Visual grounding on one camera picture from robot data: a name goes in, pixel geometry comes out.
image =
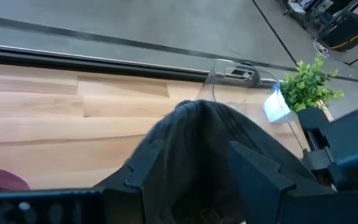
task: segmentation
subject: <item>wooden tabletop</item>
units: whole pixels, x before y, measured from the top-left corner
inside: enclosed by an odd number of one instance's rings
[[[91,187],[116,171],[150,127],[201,83],[0,65],[0,169],[32,189]],[[294,155],[290,125],[263,112],[270,90],[219,86],[218,101],[240,101],[253,119]],[[306,146],[298,122],[291,123]]]

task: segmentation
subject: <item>black equipment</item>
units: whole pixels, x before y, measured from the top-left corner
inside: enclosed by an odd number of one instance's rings
[[[341,138],[357,145],[343,153],[337,137],[346,123],[357,125],[358,115],[332,123],[318,116],[316,125],[300,115],[309,143],[319,151],[326,138],[333,164],[347,177],[358,167],[358,135],[350,130],[351,138]],[[316,174],[233,109],[184,101],[92,189],[0,192],[0,224],[358,223],[358,191],[337,192]]]

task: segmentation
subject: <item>wooden table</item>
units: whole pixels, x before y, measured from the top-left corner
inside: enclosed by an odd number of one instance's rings
[[[22,177],[32,189],[91,187],[120,168],[150,127],[178,102],[196,98],[200,87],[0,65],[0,169]],[[217,91],[227,101],[241,89]],[[246,94],[246,114],[301,157],[289,125],[271,125],[265,118],[263,98],[271,92]],[[298,123],[292,126],[306,145]]]

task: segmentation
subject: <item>green leaves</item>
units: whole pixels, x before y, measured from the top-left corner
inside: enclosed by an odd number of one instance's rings
[[[325,81],[337,75],[338,70],[322,75],[323,57],[319,54],[313,64],[297,63],[296,73],[286,74],[281,84],[285,102],[293,111],[299,111],[309,107],[320,108],[322,102],[340,99],[343,96],[341,90],[332,90],[324,87]]]

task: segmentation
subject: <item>concrete floor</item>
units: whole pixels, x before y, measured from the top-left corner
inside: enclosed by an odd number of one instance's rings
[[[282,15],[276,0],[257,0],[267,20],[295,60],[311,62],[313,39],[292,18]],[[295,67],[252,1],[246,0],[0,0],[0,17],[93,34]],[[127,45],[106,44],[0,27],[0,45],[68,54],[130,60],[209,70],[213,60]],[[358,46],[331,52],[324,72],[358,79]],[[281,78],[284,71],[274,70]],[[358,83],[333,80],[329,86],[345,97],[329,108],[335,117],[358,108]]]

